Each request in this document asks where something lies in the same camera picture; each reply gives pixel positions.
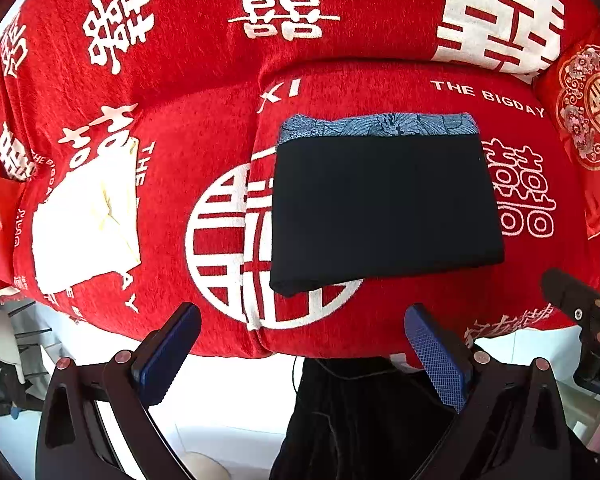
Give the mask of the red embroidered pillow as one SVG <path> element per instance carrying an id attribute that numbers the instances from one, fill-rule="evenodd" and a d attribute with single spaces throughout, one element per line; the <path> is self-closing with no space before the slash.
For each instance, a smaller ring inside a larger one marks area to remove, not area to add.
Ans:
<path id="1" fill-rule="evenodd" d="M 588 237 L 600 235 L 600 21 L 537 76 L 545 106 L 584 193 Z"/>

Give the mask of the black pants with blue stripes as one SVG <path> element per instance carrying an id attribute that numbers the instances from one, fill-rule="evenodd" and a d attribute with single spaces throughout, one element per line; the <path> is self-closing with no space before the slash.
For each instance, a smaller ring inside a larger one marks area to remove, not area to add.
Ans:
<path id="1" fill-rule="evenodd" d="M 291 297 L 503 259 L 492 181 L 469 114 L 297 114 L 283 122 L 272 201 L 274 292 Z"/>

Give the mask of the red wedding bed blanket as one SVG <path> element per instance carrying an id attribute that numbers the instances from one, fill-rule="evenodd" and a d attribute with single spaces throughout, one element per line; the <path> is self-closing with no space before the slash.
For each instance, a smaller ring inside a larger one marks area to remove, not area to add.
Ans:
<path id="1" fill-rule="evenodd" d="M 600 292 L 600 235 L 532 84 L 591 0 L 26 0 L 0 40 L 0 177 L 24 184 L 12 284 L 142 339 L 196 304 L 201 356 L 409 354 L 419 302 L 466 342 L 562 328 L 558 268 Z M 467 113 L 504 242 L 490 266 L 270 286 L 276 146 L 294 115 Z"/>

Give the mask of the person's black trousers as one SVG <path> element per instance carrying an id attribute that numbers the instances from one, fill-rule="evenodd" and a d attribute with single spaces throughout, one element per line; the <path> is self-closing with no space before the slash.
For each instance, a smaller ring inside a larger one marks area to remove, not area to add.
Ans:
<path id="1" fill-rule="evenodd" d="M 409 479 L 455 422 L 428 375 L 386 358 L 303 360 L 272 479 Z"/>

